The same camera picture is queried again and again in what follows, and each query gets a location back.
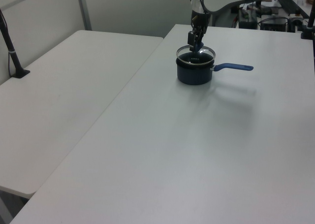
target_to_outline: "floor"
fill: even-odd
[[[0,224],[9,224],[28,199],[0,191]]]

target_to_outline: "black device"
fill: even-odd
[[[278,0],[281,4],[282,8],[285,10],[286,13],[290,14],[296,14],[301,13],[304,19],[309,19],[310,16],[306,14],[305,11],[303,11],[298,4],[296,4],[293,0]]]
[[[10,35],[9,35],[8,27],[6,25],[6,21],[5,21],[5,18],[3,16],[3,13],[1,12],[1,9],[0,9],[0,31],[2,33],[4,41],[5,41],[6,46],[8,48],[9,54],[11,56],[13,63],[14,63],[14,66],[15,66],[15,74],[12,75],[12,77],[20,79],[20,78],[24,77],[25,75],[27,75],[30,71],[24,70],[21,67],[20,61],[18,59],[18,55],[15,52],[13,43],[12,43]]]
[[[299,17],[290,18],[287,21],[287,32],[295,33],[295,27],[298,31],[303,31],[303,21]]]
[[[260,29],[263,31],[285,32],[286,19],[281,19],[280,16],[262,16],[260,22]]]
[[[277,14],[277,9],[273,10],[271,7],[263,6],[259,4],[261,2],[257,2],[256,4],[249,4],[247,6],[247,10],[255,10],[256,16],[261,17],[262,15],[271,15],[271,14]]]
[[[240,29],[257,29],[257,14],[255,10],[239,10],[238,27]]]
[[[303,26],[303,32],[301,33],[301,39],[313,40],[313,45],[315,44],[314,20],[315,20],[315,1],[313,1],[313,4],[312,4],[309,22],[307,23],[307,26]]]

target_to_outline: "cable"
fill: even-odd
[[[266,21],[277,20],[277,19],[286,19],[288,21],[288,18],[282,17],[282,16],[278,16],[278,17],[271,17],[271,18],[264,19],[262,21],[259,21],[257,24],[260,24],[260,23],[263,23],[263,22],[266,22]]]
[[[9,76],[11,78],[12,76],[11,76],[11,72],[10,72],[10,53],[8,53],[8,71],[9,71]]]
[[[200,3],[201,3],[201,6],[202,6],[202,9],[203,9],[203,12],[206,14],[207,11],[206,11],[206,8],[205,8],[205,4],[203,3],[203,0],[199,0]]]
[[[0,14],[1,14],[1,17],[2,17],[2,19],[4,21],[4,23],[5,23],[6,30],[8,30],[8,24],[6,23],[5,17],[4,17],[4,15],[3,15],[1,10],[0,10]]]
[[[4,23],[5,23],[6,30],[9,31],[8,30],[8,24],[6,23],[5,17],[4,17],[4,15],[3,15],[1,10],[0,10],[0,16],[3,19]],[[9,72],[9,76],[11,78],[12,76],[11,76],[11,72],[10,72],[10,53],[9,52],[8,52],[8,72]]]
[[[238,22],[238,15],[234,18],[231,28],[236,28],[237,22]]]

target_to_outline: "electronic equipment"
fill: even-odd
[[[310,16],[303,11],[298,4],[296,4],[293,0],[278,0],[281,4],[282,8],[285,10],[287,14],[299,14],[303,16],[304,19],[309,19]]]
[[[1,12],[1,9],[0,9],[0,31],[2,33],[3,39],[6,43],[7,48],[8,48],[9,55],[10,55],[10,57],[14,63],[14,66],[15,66],[15,74],[12,75],[12,77],[21,79],[24,76],[26,76],[30,71],[24,70],[21,67],[19,58],[16,55],[13,43],[12,43],[10,35],[9,35],[7,23],[5,21],[3,13]]]
[[[281,19],[279,16],[262,16],[260,21],[260,30],[263,31],[278,31],[285,32],[286,31],[286,19]]]
[[[240,29],[257,29],[257,14],[255,10],[239,10],[238,27]]]

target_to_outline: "saucepan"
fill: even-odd
[[[176,53],[177,77],[187,85],[202,85],[212,79],[212,72],[224,68],[237,70],[253,70],[252,66],[233,63],[214,65],[216,53],[203,46],[198,52],[191,52],[189,45],[181,47]]]

